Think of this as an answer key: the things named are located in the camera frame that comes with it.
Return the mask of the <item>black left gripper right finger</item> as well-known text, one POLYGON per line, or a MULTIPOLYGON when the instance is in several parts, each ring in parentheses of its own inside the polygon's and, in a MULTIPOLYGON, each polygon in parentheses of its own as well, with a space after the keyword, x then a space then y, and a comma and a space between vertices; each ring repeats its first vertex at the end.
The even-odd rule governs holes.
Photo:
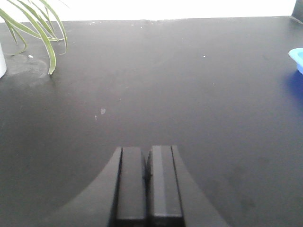
POLYGON ((148 172, 148 226, 228 226, 188 172, 177 146, 153 146, 148 172))

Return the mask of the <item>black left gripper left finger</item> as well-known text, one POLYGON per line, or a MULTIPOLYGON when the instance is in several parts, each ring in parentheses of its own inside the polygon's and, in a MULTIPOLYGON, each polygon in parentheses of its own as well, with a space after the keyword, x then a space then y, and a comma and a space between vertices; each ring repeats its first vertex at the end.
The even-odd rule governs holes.
POLYGON ((144 227, 144 157, 136 147, 117 147, 101 173, 39 227, 144 227))

